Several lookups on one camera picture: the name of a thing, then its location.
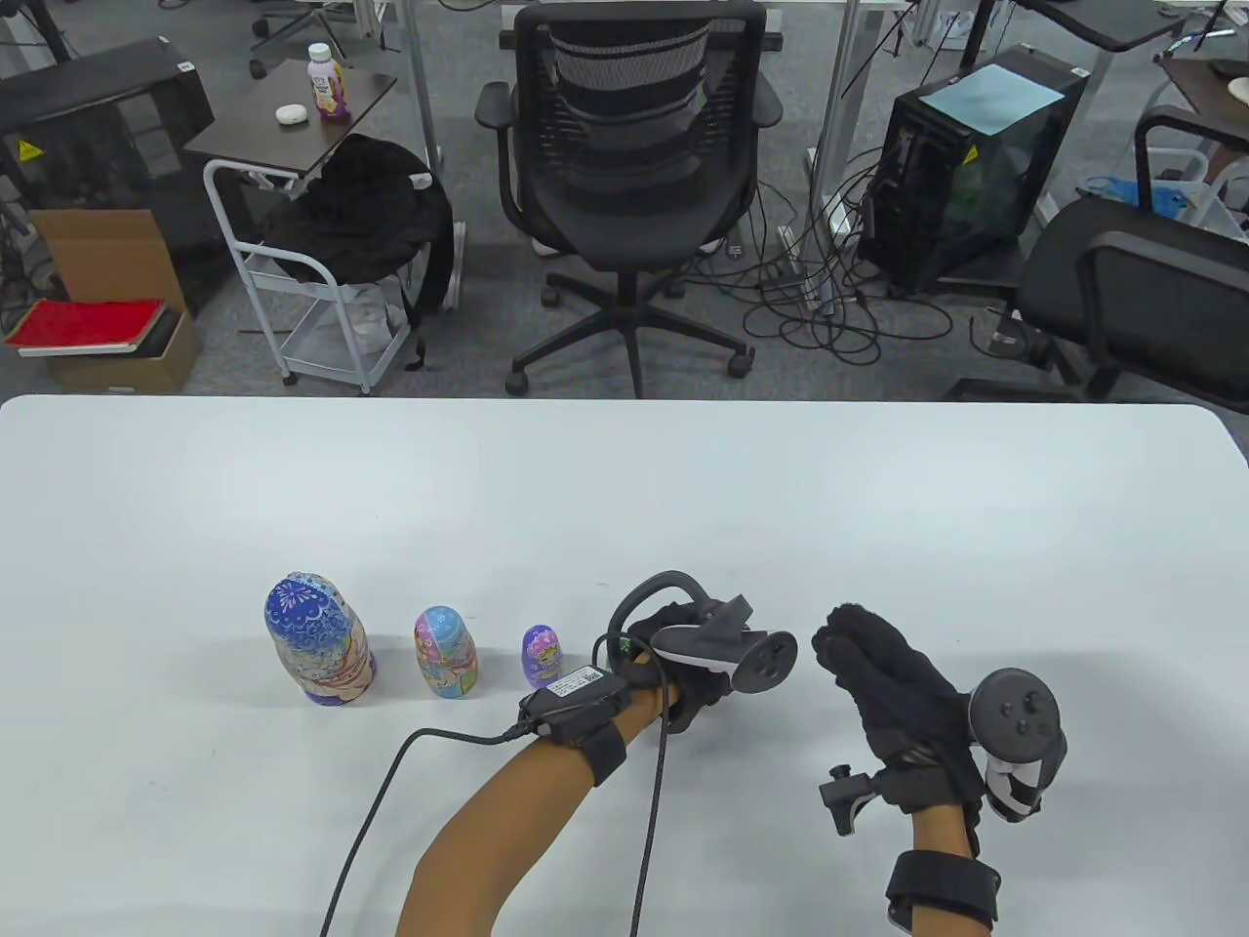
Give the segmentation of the person's left hand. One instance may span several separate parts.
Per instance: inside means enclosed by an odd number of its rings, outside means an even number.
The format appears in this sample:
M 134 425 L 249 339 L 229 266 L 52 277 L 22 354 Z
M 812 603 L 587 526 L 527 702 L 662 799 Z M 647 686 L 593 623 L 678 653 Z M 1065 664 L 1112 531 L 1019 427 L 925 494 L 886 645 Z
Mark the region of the person's left hand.
M 699 668 L 699 666 L 674 662 L 656 655 L 659 646 L 656 633 L 672 628 L 687 628 L 697 623 L 697 610 L 692 603 L 671 602 L 647 618 L 629 623 L 624 638 L 620 641 L 620 653 L 624 660 L 636 662 L 641 657 L 647 661 L 629 665 L 629 681 L 659 692 L 667 688 L 668 732 L 679 735 L 688 730 L 701 710 L 718 702 L 729 693 L 731 683 L 727 673 Z

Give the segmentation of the person's right hand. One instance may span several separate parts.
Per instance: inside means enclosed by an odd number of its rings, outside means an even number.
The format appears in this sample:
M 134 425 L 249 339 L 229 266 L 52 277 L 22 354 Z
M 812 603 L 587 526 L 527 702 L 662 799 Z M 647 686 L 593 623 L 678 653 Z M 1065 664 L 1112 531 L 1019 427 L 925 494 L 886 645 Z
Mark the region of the person's right hand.
M 985 781 L 970 753 L 965 702 L 953 683 L 879 615 L 861 605 L 837 606 L 816 630 L 821 668 L 861 715 L 871 752 L 884 768 L 878 795 L 906 815 L 940 806 L 980 821 Z

